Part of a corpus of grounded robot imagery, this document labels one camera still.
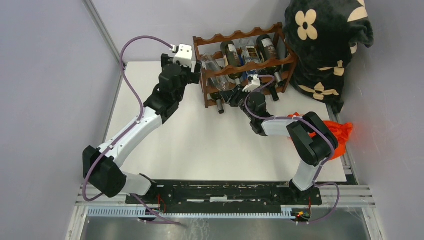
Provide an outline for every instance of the white connector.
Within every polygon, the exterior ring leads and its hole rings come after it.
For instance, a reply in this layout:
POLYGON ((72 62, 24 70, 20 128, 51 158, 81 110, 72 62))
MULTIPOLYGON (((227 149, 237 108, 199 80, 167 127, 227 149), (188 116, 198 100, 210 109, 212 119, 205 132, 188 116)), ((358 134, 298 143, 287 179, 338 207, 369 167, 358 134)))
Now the white connector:
POLYGON ((253 90, 259 88, 261 81, 259 80, 259 75, 253 74, 248 76, 249 84, 243 88, 243 92, 252 92, 253 90))
POLYGON ((173 57, 173 63, 176 63, 177 61, 179 62, 179 64, 188 67, 188 68, 192 68, 192 58, 193 58, 193 48, 190 45, 184 45, 184 44, 180 44, 178 46, 178 51, 175 54, 175 56, 173 57))
POLYGON ((170 48, 169 50, 171 50, 171 52, 173 52, 174 54, 177 53, 178 47, 174 44, 171 44, 172 48, 170 48))

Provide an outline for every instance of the flower pattern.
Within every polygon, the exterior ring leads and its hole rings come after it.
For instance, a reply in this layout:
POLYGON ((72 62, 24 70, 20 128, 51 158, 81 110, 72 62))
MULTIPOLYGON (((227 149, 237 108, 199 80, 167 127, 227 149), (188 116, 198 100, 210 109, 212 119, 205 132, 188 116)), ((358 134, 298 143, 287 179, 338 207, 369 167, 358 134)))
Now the flower pattern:
POLYGON ((321 82, 318 82, 313 89, 303 85, 300 85, 299 87, 305 92, 313 93, 313 98, 316 100, 324 100, 324 95, 339 95, 335 89, 326 90, 321 82))
POLYGON ((315 23, 317 19, 317 12, 313 9, 310 9, 304 14, 303 11, 298 11, 295 16, 295 20, 299 28, 297 29, 297 34, 299 38, 305 41, 308 37, 312 40, 318 38, 317 29, 315 29, 312 24, 315 23))
POLYGON ((345 74, 345 69, 343 68, 343 61, 340 60, 337 62, 337 66, 335 67, 323 67, 323 68, 318 68, 318 70, 320 71, 327 71, 330 69, 334 69, 334 75, 336 76, 343 76, 343 74, 345 74))
POLYGON ((359 19, 364 19, 368 17, 368 12, 365 9, 365 1, 364 0, 357 0, 359 4, 362 6, 358 7, 357 9, 353 10, 353 12, 350 14, 349 18, 347 19, 347 22, 353 22, 359 19))

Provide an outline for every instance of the cable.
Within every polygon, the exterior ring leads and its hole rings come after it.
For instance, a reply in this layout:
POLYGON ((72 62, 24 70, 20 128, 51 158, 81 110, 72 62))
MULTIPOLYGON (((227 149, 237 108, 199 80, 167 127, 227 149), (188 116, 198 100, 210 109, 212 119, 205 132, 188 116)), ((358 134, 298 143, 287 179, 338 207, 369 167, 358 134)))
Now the cable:
MULTIPOLYGON (((98 156, 98 158, 94 161, 94 163, 93 163, 93 165, 90 167, 90 169, 88 170, 88 173, 87 173, 87 176, 85 177, 85 179, 84 179, 84 183, 82 184, 82 198, 84 198, 84 200, 85 201, 87 201, 87 202, 92 202, 92 201, 94 201, 94 200, 96 200, 96 199, 98 199, 99 197, 101 197, 102 195, 103 195, 103 193, 100 193, 100 194, 98 194, 98 195, 96 195, 95 197, 93 197, 93 198, 88 198, 87 197, 87 185, 88 185, 88 183, 89 183, 89 179, 90 179, 90 177, 91 177, 91 175, 92 175, 92 173, 93 173, 93 170, 96 168, 96 166, 97 166, 97 164, 100 162, 100 160, 117 144, 117 142, 119 142, 119 140, 121 140, 129 131, 131 131, 135 126, 136 126, 136 124, 137 124, 137 121, 139 121, 140 119, 142 119, 142 117, 143 117, 143 114, 144 114, 144 106, 143 106, 143 102, 142 102, 142 100, 140 99, 140 96, 137 94, 137 92, 136 92, 136 90, 134 89, 134 87, 131 85, 131 83, 130 83, 130 81, 128 81, 128 78, 127 78, 127 75, 125 74, 125 66, 124 66, 124 52, 125 52, 125 50, 128 48, 128 46, 131 44, 131 43, 133 43, 133 42, 135 42, 135 41, 137 41, 137 40, 140 40, 140 39, 152 39, 152 40, 155 40, 155 41, 158 41, 158 42, 160 42, 160 43, 162 43, 162 44, 164 44, 164 45, 166 45, 167 47, 169 47, 170 49, 172 49, 172 46, 169 44, 169 43, 167 43, 167 42, 165 42, 164 40, 162 40, 162 39, 159 39, 159 38, 157 38, 157 37, 154 37, 154 36, 147 36, 147 35, 144 35, 144 36, 138 36, 138 37, 135 37, 135 38, 133 38, 133 39, 131 39, 130 41, 128 41, 124 46, 123 46, 123 48, 122 48, 122 51, 120 52, 120 56, 119 56, 119 65, 120 65, 120 72, 121 72, 121 74, 122 74, 122 77, 123 77, 123 79, 124 79, 124 81, 125 81, 125 83, 128 85, 128 87, 129 87, 129 89, 131 90, 131 92, 134 94, 134 96, 135 96, 135 98, 137 99, 137 101, 138 101, 138 104, 140 105, 140 113, 139 113, 139 115, 138 115, 138 117, 137 117, 137 119, 136 119, 136 121, 134 121, 125 131, 123 131, 111 144, 110 144, 110 146, 109 147, 107 147, 101 154, 100 154, 100 156, 98 156)), ((160 222, 149 222, 149 223, 152 223, 152 224, 172 224, 172 225, 180 225, 180 223, 179 222, 175 222, 175 221, 170 221, 170 220, 167 220, 167 219, 165 219, 165 218, 163 218, 163 217, 161 217, 161 216, 159 216, 156 212, 154 212, 152 209, 150 209, 136 194, 132 194, 131 193, 131 195, 135 198, 135 199, 137 199, 137 201, 139 201, 150 213, 152 213, 153 215, 155 215, 157 218, 159 218, 159 219, 161 219, 161 220, 163 220, 163 221, 160 221, 160 222)))
POLYGON ((147 221, 146 223, 150 224, 170 224, 170 225, 182 225, 180 222, 171 221, 168 220, 162 216, 159 215, 159 213, 155 212, 154 210, 150 209, 140 198, 137 196, 137 194, 131 193, 130 194, 133 198, 135 198, 137 201, 139 201, 151 214, 155 215, 158 219, 162 221, 147 221))
POLYGON ((312 223, 321 222, 322 220, 327 219, 330 215, 332 215, 334 213, 334 211, 336 210, 337 205, 339 204, 339 200, 340 200, 340 188, 337 185, 337 183, 335 183, 335 182, 327 182, 327 183, 323 183, 323 184, 316 184, 317 178, 320 175, 321 170, 323 169, 324 164, 326 164, 334 156, 335 149, 334 149, 333 145, 331 144, 330 140, 328 138, 326 138, 326 136, 322 132, 320 132, 316 127, 314 127, 312 124, 310 124, 309 122, 307 122, 306 120, 304 120, 301 117, 288 117, 288 116, 261 117, 261 116, 258 116, 256 114, 254 114, 249 109, 249 107, 248 107, 248 98, 249 98, 249 96, 252 93, 254 93, 254 92, 261 91, 262 89, 266 88, 267 86, 269 86, 270 84, 272 84, 275 81, 275 77, 272 76, 272 75, 260 75, 259 78, 272 78, 272 80, 269 81, 267 84, 265 84, 265 85, 263 85, 263 86, 255 89, 255 90, 253 90, 251 93, 249 93, 249 95, 247 95, 246 99, 244 100, 244 106, 246 107, 247 112, 252 117, 257 118, 257 119, 260 119, 260 120, 264 120, 265 122, 266 121, 269 121, 269 120, 277 120, 277 119, 283 119, 283 120, 291 120, 291 119, 293 119, 293 120, 301 121, 302 123, 304 123, 305 125, 307 125, 309 128, 311 128, 314 132, 316 132, 328 144, 328 146, 330 147, 331 153, 330 153, 330 155, 326 159, 324 159, 319 164, 319 167, 318 167, 318 169, 316 171, 316 174, 315 174, 315 176, 312 179, 312 183, 313 183, 314 187, 317 187, 317 188, 328 186, 328 185, 335 186, 337 188, 337 199, 335 201, 335 204, 334 204, 333 208, 331 209, 331 211, 327 215, 325 215, 325 216, 323 216, 323 217, 321 217, 319 219, 316 219, 316 220, 310 221, 308 223, 305 223, 305 224, 312 224, 312 223))

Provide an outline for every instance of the wooden wine rack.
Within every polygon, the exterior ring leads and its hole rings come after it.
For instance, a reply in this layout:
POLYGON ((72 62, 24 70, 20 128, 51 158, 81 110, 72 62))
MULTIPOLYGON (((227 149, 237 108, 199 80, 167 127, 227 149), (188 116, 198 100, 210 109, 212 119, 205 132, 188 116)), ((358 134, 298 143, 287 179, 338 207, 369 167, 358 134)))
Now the wooden wine rack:
MULTIPOLYGON (((260 27, 255 27, 251 32, 248 32, 248 33, 244 33, 242 31, 238 30, 238 31, 235 31, 230 36, 223 36, 221 34, 216 34, 211 39, 207 39, 207 40, 205 40, 201 37, 196 37, 196 36, 193 37, 196 59, 198 61, 200 61, 201 58, 202 58, 202 55, 199 52, 199 46, 208 45, 208 44, 216 44, 216 43, 221 43, 221 42, 224 42, 224 41, 230 41, 230 40, 236 40, 236 39, 250 38, 250 37, 264 35, 264 34, 274 34, 272 43, 276 47, 278 47, 278 42, 279 42, 279 39, 281 38, 282 42, 285 45, 285 48, 288 50, 288 53, 289 53, 288 57, 286 57, 284 59, 277 59, 276 57, 273 57, 273 58, 268 59, 267 61, 262 62, 262 63, 255 63, 255 62, 251 61, 251 62, 248 62, 247 64, 245 64, 244 66, 241 66, 241 67, 234 67, 234 66, 228 65, 224 69, 219 70, 219 71, 212 71, 210 69, 202 68, 200 85, 201 85, 201 90, 203 92, 205 108, 208 108, 209 106, 216 105, 214 100, 208 99, 208 94, 219 92, 219 90, 216 87, 209 85, 209 81, 208 81, 209 78, 224 76, 224 75, 228 75, 228 74, 242 73, 242 72, 246 72, 246 71, 268 68, 268 67, 273 67, 273 66, 278 66, 278 65, 290 64, 289 70, 284 71, 281 74, 281 78, 285 81, 285 85, 284 86, 278 86, 276 88, 278 93, 285 93, 287 87, 289 86, 290 79, 292 78, 293 72, 295 71, 296 64, 298 63, 299 59, 298 59, 298 56, 292 51, 292 49, 287 45, 287 43, 285 41, 286 36, 283 33, 283 24, 281 22, 278 22, 278 23, 272 25, 271 28, 266 29, 266 30, 263 30, 260 27)), ((240 48, 237 49, 238 54, 240 54, 241 51, 242 50, 240 48)), ((216 59, 216 60, 222 59, 223 58, 222 52, 217 51, 213 55, 213 58, 216 59)), ((263 83, 269 83, 271 80, 272 80, 272 78, 270 78, 270 77, 261 79, 261 81, 263 83)), ((243 84, 243 86, 245 86, 248 83, 247 83, 247 81, 243 81, 242 84, 243 84)), ((230 88, 234 88, 234 87, 235 87, 235 84, 230 83, 230 88)), ((271 94, 267 89, 264 89, 263 93, 265 95, 271 94)))

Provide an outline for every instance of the gray floor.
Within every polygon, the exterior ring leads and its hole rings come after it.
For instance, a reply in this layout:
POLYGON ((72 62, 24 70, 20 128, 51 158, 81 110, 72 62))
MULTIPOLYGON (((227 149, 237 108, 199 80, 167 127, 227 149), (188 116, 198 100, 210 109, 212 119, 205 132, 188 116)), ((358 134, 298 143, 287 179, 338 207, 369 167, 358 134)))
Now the gray floor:
MULTIPOLYGON (((326 210, 313 209, 312 219, 326 210)), ((82 240, 369 240, 360 208, 338 209, 329 219, 296 226, 284 219, 174 218, 185 225, 154 225, 133 218, 91 217, 82 240)))

